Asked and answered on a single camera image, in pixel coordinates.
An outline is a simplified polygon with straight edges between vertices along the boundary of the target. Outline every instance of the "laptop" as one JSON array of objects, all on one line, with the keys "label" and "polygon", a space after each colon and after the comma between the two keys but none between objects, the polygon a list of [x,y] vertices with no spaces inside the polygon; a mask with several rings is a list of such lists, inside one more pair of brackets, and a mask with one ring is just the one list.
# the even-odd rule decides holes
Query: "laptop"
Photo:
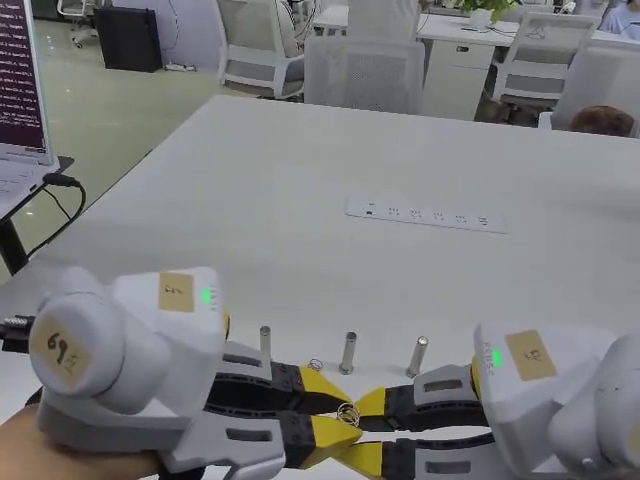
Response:
[{"label": "laptop", "polygon": [[0,2],[0,218],[59,169],[51,152],[30,0]]}]

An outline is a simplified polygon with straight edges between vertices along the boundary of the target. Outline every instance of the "green led light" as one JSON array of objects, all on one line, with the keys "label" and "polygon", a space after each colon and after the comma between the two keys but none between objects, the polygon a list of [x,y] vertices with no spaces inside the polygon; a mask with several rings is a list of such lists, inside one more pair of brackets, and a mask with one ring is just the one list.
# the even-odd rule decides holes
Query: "green led light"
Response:
[{"label": "green led light", "polygon": [[493,360],[493,366],[494,367],[499,367],[500,365],[502,365],[502,354],[500,353],[500,350],[496,350],[495,348],[491,351],[491,357]]},{"label": "green led light", "polygon": [[209,305],[211,303],[211,290],[209,287],[203,287],[200,291],[200,297],[202,298],[202,303]]}]

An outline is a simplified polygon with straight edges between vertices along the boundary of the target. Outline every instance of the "potted plant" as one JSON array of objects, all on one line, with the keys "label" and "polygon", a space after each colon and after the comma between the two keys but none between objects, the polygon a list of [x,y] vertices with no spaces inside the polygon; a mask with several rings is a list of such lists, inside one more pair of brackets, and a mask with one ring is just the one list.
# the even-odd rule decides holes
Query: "potted plant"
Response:
[{"label": "potted plant", "polygon": [[471,26],[484,30],[500,20],[502,13],[509,10],[513,3],[513,0],[456,0],[456,8],[462,12],[471,12]]}]

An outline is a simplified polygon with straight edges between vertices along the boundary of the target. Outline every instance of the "metal cylinder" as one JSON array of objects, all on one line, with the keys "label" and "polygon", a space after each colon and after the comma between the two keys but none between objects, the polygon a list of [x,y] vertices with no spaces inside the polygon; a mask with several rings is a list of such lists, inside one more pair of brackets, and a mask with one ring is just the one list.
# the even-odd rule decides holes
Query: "metal cylinder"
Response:
[{"label": "metal cylinder", "polygon": [[357,338],[358,336],[356,335],[356,332],[348,332],[345,338],[342,362],[338,365],[338,369],[343,375],[349,375],[353,372],[353,354],[356,351]]},{"label": "metal cylinder", "polygon": [[407,377],[414,378],[420,373],[420,367],[422,366],[422,359],[429,346],[429,339],[427,337],[418,337],[416,340],[416,347],[413,349],[413,355],[411,356],[411,362],[407,367]]},{"label": "metal cylinder", "polygon": [[260,327],[260,351],[263,357],[271,360],[271,327]]}]

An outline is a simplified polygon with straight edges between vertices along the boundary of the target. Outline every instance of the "floor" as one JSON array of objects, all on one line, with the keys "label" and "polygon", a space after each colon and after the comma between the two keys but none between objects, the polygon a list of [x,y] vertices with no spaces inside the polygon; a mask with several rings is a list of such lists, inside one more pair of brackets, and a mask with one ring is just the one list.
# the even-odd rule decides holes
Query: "floor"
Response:
[{"label": "floor", "polygon": [[[97,41],[76,48],[66,24],[37,21],[36,33],[52,148],[75,159],[68,173],[85,185],[88,204],[212,95],[233,94],[208,73],[107,70]],[[75,211],[77,192],[60,190],[52,189]],[[44,193],[14,218],[27,250],[65,221]],[[0,283],[7,279],[0,261]]]}]

